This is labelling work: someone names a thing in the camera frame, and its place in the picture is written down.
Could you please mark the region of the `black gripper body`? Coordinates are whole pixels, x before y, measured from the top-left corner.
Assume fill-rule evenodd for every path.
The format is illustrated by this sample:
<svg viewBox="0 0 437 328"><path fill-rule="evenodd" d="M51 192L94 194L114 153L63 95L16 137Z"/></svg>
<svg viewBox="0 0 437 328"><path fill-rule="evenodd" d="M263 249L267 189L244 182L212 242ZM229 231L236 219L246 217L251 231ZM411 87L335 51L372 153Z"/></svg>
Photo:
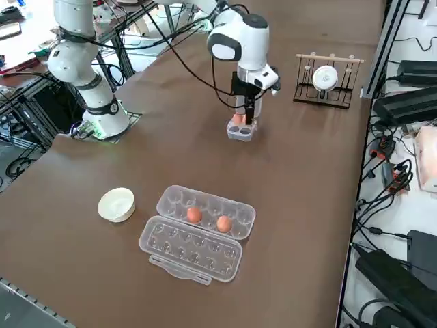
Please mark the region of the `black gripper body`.
<svg viewBox="0 0 437 328"><path fill-rule="evenodd" d="M247 98L259 98L263 95L263 90L250 83L242 81L238 77L238 73L236 71L232 72L231 79L231 94L233 96L244 96Z"/></svg>

